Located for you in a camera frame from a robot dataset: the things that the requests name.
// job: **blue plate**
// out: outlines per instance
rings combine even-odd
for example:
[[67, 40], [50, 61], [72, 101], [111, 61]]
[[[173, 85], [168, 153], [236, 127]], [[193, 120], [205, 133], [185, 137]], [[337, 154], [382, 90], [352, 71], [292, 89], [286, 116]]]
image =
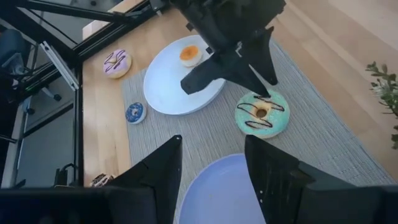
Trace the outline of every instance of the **blue plate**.
[[264, 224], [243, 154], [224, 157], [189, 186], [179, 224]]

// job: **cream puff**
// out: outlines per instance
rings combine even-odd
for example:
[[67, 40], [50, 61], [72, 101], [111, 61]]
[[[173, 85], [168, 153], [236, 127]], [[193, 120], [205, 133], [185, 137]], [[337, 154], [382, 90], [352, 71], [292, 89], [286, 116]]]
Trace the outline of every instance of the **cream puff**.
[[190, 45], [182, 49], [180, 61], [185, 67], [193, 67], [199, 64], [203, 54], [195, 45]]

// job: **glazed donut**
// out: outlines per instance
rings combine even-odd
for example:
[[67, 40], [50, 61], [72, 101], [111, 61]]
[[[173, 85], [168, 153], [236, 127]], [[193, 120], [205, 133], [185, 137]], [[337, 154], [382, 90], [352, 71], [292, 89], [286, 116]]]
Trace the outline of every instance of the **glazed donut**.
[[109, 78], [120, 78], [131, 67], [131, 56], [125, 50], [115, 50], [104, 61], [103, 71]]
[[285, 98], [268, 90], [270, 98], [255, 93], [244, 95], [235, 108], [235, 122], [245, 134], [266, 139], [281, 133], [287, 126], [290, 109]]

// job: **white plate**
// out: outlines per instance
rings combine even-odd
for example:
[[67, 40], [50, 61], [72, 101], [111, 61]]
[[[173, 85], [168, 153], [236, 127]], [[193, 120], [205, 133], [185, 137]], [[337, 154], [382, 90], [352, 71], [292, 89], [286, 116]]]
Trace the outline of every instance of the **white plate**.
[[192, 35], [168, 45], [149, 65], [144, 79], [144, 95], [148, 104], [160, 113], [183, 115], [195, 112], [210, 103], [225, 83], [220, 78], [191, 95], [182, 90], [180, 82], [192, 68], [182, 65], [180, 53], [189, 45], [196, 45], [202, 51], [201, 62], [210, 57], [206, 42], [199, 35]]

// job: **gray placemat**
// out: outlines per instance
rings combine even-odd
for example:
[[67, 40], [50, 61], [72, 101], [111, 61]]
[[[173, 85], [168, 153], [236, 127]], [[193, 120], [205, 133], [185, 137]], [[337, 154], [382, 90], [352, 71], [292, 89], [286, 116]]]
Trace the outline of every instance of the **gray placemat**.
[[[268, 141], [289, 154], [355, 185], [393, 184], [394, 180], [370, 156], [292, 59], [273, 41], [271, 55], [291, 114], [287, 129]], [[142, 83], [146, 70], [123, 82], [124, 106], [146, 100]], [[138, 163], [174, 134], [183, 137], [183, 171], [176, 217], [190, 182], [208, 164], [244, 151], [244, 134], [234, 122], [236, 103], [247, 89], [227, 82], [205, 108], [185, 116], [158, 113], [148, 106], [147, 118], [127, 124], [131, 160]]]

